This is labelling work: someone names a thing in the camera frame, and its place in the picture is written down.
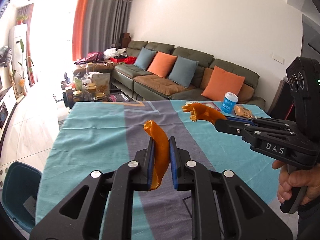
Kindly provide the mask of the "right hand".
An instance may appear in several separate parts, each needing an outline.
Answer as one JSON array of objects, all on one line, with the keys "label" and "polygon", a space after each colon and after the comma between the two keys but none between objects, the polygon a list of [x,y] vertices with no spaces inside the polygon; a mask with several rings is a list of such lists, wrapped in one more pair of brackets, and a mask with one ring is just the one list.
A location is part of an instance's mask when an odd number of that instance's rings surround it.
[{"label": "right hand", "polygon": [[281,203],[285,202],[286,200],[290,200],[292,197],[293,187],[307,187],[307,191],[300,202],[300,205],[305,205],[319,197],[319,164],[310,170],[299,170],[289,174],[287,171],[287,165],[281,161],[275,160],[272,164],[272,168],[274,170],[280,169],[277,197]]}]

